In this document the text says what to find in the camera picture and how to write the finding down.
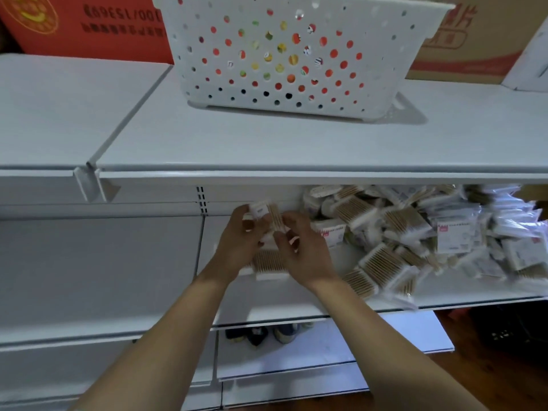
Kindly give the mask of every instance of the sneaker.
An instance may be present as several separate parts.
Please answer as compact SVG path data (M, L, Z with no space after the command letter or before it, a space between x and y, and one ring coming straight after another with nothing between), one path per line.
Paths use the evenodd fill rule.
M292 323L289 325L278 325L274 327L274 337L283 345L291 343L297 337L301 325Z
M253 347L258 348L268 335L269 330L266 327L252 327L248 329L247 340Z
M225 331L225 336L232 343L242 342L247 335L247 330L246 328L229 329Z

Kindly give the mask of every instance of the white plastic basket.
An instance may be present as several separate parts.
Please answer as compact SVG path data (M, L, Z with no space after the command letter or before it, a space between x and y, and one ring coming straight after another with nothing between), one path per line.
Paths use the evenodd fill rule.
M451 4L154 0L183 92L200 106L377 119Z

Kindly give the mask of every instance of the forearm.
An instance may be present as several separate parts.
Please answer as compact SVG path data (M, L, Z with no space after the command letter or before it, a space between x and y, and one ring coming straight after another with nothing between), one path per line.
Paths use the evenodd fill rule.
M485 409L342 280L320 281L313 292L337 324L380 409Z
M179 411L227 283L208 265L174 305L80 398L82 411Z

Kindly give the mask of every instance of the person's left hand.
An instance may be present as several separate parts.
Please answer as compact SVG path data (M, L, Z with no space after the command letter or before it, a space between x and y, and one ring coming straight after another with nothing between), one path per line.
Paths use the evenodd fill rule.
M243 215L247 212L248 205L234 209L229 224L221 235L215 255L210 261L215 270L222 271L229 283L236 279L240 269L251 263L262 246L261 238L268 232L272 222L270 214L258 221L244 221Z

